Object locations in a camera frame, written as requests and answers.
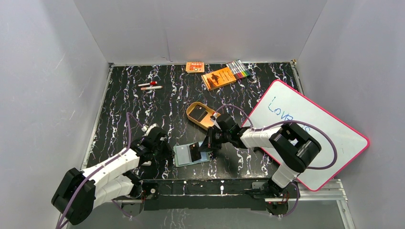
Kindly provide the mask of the red capped marker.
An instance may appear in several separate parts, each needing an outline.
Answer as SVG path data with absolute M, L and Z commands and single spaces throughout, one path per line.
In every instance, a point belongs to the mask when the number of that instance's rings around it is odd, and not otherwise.
M 138 87 L 148 87 L 148 86 L 155 86 L 155 85 L 157 85 L 157 82 L 156 82 L 156 81 L 152 81 L 152 82 L 149 82 L 149 83 L 142 83 L 142 84 L 139 84 Z

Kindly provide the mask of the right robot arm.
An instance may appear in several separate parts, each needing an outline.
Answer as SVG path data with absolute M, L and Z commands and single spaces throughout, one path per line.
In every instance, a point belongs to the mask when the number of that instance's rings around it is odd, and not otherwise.
M 303 173 L 321 151 L 320 143 L 294 122 L 282 121 L 274 127 L 240 127 L 228 114 L 217 117 L 208 127 L 199 151 L 221 149 L 225 143 L 237 148 L 273 148 L 282 163 L 269 179 L 267 187 L 272 196 L 282 197 L 288 185 Z

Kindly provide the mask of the orange book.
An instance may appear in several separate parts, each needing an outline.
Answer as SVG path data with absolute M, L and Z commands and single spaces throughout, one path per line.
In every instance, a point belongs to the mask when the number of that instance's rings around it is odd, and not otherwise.
M 201 76 L 208 91 L 229 85 L 236 82 L 236 77 L 229 67 L 207 73 Z

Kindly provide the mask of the mint green card holder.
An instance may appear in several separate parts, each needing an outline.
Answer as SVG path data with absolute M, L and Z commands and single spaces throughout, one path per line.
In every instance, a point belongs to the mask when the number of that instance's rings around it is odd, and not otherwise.
M 211 160 L 212 151 L 199 151 L 202 142 L 178 145 L 173 147 L 176 167 L 208 162 Z

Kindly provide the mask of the set of coloured markers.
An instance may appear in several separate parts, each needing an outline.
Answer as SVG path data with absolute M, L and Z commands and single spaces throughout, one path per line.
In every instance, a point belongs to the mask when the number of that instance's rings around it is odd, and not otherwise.
M 226 66 L 231 70 L 232 74 L 237 80 L 252 76 L 253 74 L 247 69 L 247 67 L 241 62 L 241 60 L 235 60 L 226 63 Z

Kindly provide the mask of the small orange card box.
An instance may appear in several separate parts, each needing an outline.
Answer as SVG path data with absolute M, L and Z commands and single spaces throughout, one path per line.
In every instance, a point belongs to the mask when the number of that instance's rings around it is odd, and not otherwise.
M 187 73 L 203 73 L 205 72 L 204 62 L 187 62 L 185 71 Z

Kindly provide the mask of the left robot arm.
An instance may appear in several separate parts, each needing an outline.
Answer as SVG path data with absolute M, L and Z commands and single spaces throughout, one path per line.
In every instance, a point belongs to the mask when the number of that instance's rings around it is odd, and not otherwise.
M 63 177 L 51 204 L 72 224 L 83 222 L 93 209 L 117 197 L 145 195 L 141 178 L 132 171 L 154 160 L 165 160 L 173 151 L 168 134 L 157 125 L 131 141 L 115 156 L 84 170 L 72 168 Z

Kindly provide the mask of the pink framed whiteboard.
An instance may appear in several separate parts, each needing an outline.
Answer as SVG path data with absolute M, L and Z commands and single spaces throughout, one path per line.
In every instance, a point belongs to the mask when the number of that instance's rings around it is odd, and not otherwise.
M 311 191 L 320 190 L 330 179 L 369 147 L 370 141 L 330 112 L 281 80 L 274 81 L 249 115 L 244 126 L 263 128 L 280 121 L 298 120 L 321 145 L 321 152 L 298 180 Z

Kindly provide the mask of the white pink marker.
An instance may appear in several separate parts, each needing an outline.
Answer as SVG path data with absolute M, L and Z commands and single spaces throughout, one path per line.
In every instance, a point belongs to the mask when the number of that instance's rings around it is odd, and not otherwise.
M 163 86 L 149 86 L 149 87 L 142 87 L 141 90 L 142 91 L 146 91 L 146 90 L 157 90 L 157 89 L 162 89 Z

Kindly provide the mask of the tan oval tray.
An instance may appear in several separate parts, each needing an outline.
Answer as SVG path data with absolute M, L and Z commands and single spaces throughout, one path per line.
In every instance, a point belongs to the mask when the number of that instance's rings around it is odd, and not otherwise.
M 191 122 L 207 131 L 209 127 L 214 125 L 211 117 L 213 115 L 217 117 L 220 114 L 201 102 L 194 102 L 186 109 L 186 115 Z

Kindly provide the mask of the black base frame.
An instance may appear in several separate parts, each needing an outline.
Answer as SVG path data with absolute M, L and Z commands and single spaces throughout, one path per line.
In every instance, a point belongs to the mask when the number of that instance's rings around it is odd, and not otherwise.
M 297 197 L 296 188 L 288 185 L 278 191 L 265 178 L 231 179 L 145 179 L 138 198 L 118 197 L 124 205 L 140 204 L 145 211 L 164 209 L 234 209 L 247 208 L 283 215 Z

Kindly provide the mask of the white stapler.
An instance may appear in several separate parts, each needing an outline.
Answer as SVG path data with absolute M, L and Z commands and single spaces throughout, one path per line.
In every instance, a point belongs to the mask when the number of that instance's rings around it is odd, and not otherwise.
M 151 161 L 144 162 L 141 166 L 151 166 Z

